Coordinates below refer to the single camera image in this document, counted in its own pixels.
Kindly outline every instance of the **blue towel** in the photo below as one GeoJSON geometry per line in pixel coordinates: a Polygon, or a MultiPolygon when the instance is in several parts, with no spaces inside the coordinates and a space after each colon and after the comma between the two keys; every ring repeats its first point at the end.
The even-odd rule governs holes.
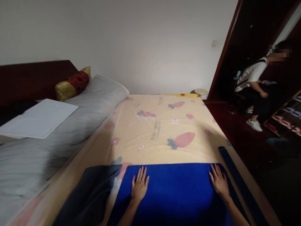
{"type": "MultiPolygon", "coordinates": [[[[117,225],[130,202],[132,177],[141,166],[129,166],[108,225],[117,225]]],[[[147,165],[148,189],[132,225],[232,225],[230,215],[213,190],[207,163],[147,165]]],[[[230,196],[247,219],[228,179],[230,196]]]]}

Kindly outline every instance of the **hair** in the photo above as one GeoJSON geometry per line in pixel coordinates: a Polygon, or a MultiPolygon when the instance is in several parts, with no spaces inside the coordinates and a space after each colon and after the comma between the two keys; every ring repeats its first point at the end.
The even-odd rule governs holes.
{"type": "Polygon", "coordinates": [[[284,40],[278,43],[273,49],[273,53],[281,53],[283,49],[292,49],[292,40],[284,40]]]}

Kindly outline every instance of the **phone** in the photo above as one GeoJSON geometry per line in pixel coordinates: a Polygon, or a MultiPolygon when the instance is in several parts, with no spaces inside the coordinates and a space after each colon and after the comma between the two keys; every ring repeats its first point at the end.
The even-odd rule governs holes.
{"type": "Polygon", "coordinates": [[[266,82],[265,85],[277,84],[277,82],[266,82]]]}

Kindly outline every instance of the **hand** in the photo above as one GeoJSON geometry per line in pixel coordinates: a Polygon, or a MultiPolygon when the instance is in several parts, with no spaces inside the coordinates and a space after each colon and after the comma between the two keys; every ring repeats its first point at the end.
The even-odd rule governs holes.
{"type": "Polygon", "coordinates": [[[229,193],[229,187],[227,183],[227,177],[224,173],[224,178],[222,175],[222,172],[220,171],[219,166],[214,164],[215,169],[213,168],[213,165],[211,165],[211,170],[213,172],[213,175],[211,172],[209,173],[213,189],[218,193],[218,195],[223,199],[227,200],[230,198],[230,193],[229,193]]]}
{"type": "Polygon", "coordinates": [[[150,176],[147,176],[146,179],[145,176],[146,176],[146,168],[143,172],[143,166],[138,171],[136,182],[135,182],[135,175],[133,176],[131,199],[134,202],[140,203],[146,194],[147,185],[150,176]]]}
{"type": "Polygon", "coordinates": [[[260,96],[261,96],[262,98],[267,98],[268,95],[269,95],[269,94],[266,93],[266,92],[261,92],[261,93],[260,93],[260,96]]]}
{"type": "Polygon", "coordinates": [[[269,80],[263,80],[263,81],[261,81],[260,83],[265,85],[266,82],[271,82],[271,81],[269,81],[269,80]]]}

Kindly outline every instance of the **man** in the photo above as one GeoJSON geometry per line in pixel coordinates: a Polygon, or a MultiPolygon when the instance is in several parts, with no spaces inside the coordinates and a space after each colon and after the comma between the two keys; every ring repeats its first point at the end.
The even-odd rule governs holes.
{"type": "Polygon", "coordinates": [[[265,62],[258,62],[246,68],[242,76],[237,80],[237,84],[245,81],[237,86],[234,91],[251,100],[253,105],[246,112],[252,113],[252,116],[246,123],[256,131],[262,131],[257,120],[258,116],[268,114],[270,108],[270,96],[266,86],[266,82],[269,81],[261,81],[259,78],[268,65],[272,65],[277,61],[285,61],[285,58],[291,53],[291,48],[289,40],[278,43],[272,53],[261,58],[265,62]]]}
{"type": "MultiPolygon", "coordinates": [[[[228,209],[233,225],[250,226],[249,223],[246,221],[246,219],[242,216],[242,214],[240,213],[236,205],[234,204],[232,198],[230,197],[226,175],[225,174],[224,176],[222,175],[219,166],[214,164],[214,167],[213,165],[211,165],[212,173],[209,172],[209,177],[211,179],[213,189],[216,191],[216,193],[218,193],[218,195],[223,200],[226,208],[228,209]]],[[[146,176],[146,167],[145,170],[143,171],[143,166],[142,166],[142,168],[139,169],[138,171],[136,182],[135,182],[135,176],[132,179],[131,201],[124,215],[122,216],[120,222],[118,223],[118,226],[132,225],[137,208],[141,200],[144,198],[147,191],[147,185],[150,178],[149,176],[147,176],[147,178],[145,179],[145,176],[146,176]]]]}

